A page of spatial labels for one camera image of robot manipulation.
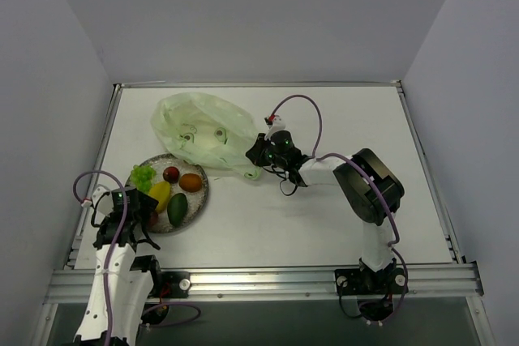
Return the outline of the green fake grapes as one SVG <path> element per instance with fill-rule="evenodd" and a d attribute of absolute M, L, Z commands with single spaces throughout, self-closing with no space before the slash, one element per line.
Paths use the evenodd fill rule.
<path fill-rule="evenodd" d="M 147 194 L 152 188 L 155 169 L 150 165 L 135 165 L 131 170 L 130 183 L 139 191 Z"/>

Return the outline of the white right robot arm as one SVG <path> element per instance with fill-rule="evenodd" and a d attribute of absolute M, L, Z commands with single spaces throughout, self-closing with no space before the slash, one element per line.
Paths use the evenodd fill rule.
<path fill-rule="evenodd" d="M 295 147 L 291 133 L 280 130 L 270 139 L 260 133 L 246 152 L 253 165 L 288 174 L 297 187 L 317 185 L 341 188 L 354 214 L 362 221 L 362 286 L 381 290 L 389 282 L 387 267 L 395 262 L 393 247 L 400 241 L 394 214 L 405 190 L 401 182 L 370 149 L 352 156 L 328 153 L 311 157 Z"/>

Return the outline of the red fake apple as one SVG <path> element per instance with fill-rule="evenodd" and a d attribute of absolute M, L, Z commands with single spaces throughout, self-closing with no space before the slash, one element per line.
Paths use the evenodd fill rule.
<path fill-rule="evenodd" d="M 148 227 L 152 228 L 153 226 L 155 226 L 158 223 L 158 220 L 159 220 L 158 213 L 156 211 L 153 211 L 150 214 L 150 217 L 149 217 L 149 220 L 148 220 Z"/>

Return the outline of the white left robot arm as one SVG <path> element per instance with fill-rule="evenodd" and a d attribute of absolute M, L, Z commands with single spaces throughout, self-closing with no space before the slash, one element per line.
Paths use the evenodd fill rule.
<path fill-rule="evenodd" d="M 135 187 L 108 190 L 98 186 L 89 204 L 104 218 L 93 243 L 96 268 L 87 308 L 74 345 L 134 345 L 148 297 L 163 288 L 154 255 L 139 256 L 137 246 L 155 246 L 147 224 L 158 202 Z"/>

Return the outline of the dark red fake fruit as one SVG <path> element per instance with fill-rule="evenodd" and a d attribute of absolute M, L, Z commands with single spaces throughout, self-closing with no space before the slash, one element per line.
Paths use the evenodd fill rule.
<path fill-rule="evenodd" d="M 177 183 L 180 178 L 180 172 L 177 167 L 170 166 L 164 169 L 162 177 L 168 183 Z"/>

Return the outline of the pale green plastic bag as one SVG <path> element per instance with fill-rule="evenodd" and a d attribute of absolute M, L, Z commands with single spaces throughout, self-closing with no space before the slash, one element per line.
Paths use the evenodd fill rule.
<path fill-rule="evenodd" d="M 255 180 L 260 168 L 246 157 L 259 133 L 243 108 L 202 92 L 182 92 L 159 100 L 152 129 L 165 149 L 191 164 L 226 170 Z"/>

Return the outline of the dark green fake avocado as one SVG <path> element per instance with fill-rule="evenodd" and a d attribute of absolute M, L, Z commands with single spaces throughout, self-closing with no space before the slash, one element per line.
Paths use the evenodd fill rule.
<path fill-rule="evenodd" d="M 169 223 L 175 228 L 182 225 L 187 215 L 187 197 L 184 193 L 177 193 L 171 197 L 167 205 Z"/>

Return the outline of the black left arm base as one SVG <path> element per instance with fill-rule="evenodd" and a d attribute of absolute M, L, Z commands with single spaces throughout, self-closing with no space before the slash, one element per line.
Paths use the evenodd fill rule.
<path fill-rule="evenodd" d="M 158 325 L 165 321 L 169 313 L 169 307 L 163 301 L 171 299 L 186 299 L 191 287 L 191 274 L 187 271 L 163 271 L 160 276 L 160 283 L 154 286 L 149 298 L 157 299 L 158 302 L 146 304 L 144 309 L 148 310 L 154 305 L 159 305 L 142 316 L 144 325 Z"/>

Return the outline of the orange fake fruit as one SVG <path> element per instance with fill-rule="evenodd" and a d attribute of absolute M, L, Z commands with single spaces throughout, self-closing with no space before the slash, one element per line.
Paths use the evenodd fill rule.
<path fill-rule="evenodd" d="M 189 193 L 195 193 L 201 190 L 204 183 L 201 176 L 198 174 L 186 173 L 180 177 L 178 184 L 182 190 Z"/>

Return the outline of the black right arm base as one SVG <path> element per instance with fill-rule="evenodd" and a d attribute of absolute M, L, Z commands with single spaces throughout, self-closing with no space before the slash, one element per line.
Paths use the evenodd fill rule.
<path fill-rule="evenodd" d="M 334 276 L 339 307 L 350 320 L 364 319 L 369 324 L 382 326 L 397 312 L 409 292 L 408 271 L 394 264 L 377 272 L 367 267 L 339 268 Z M 346 310 L 345 297 L 357 297 L 356 314 Z"/>

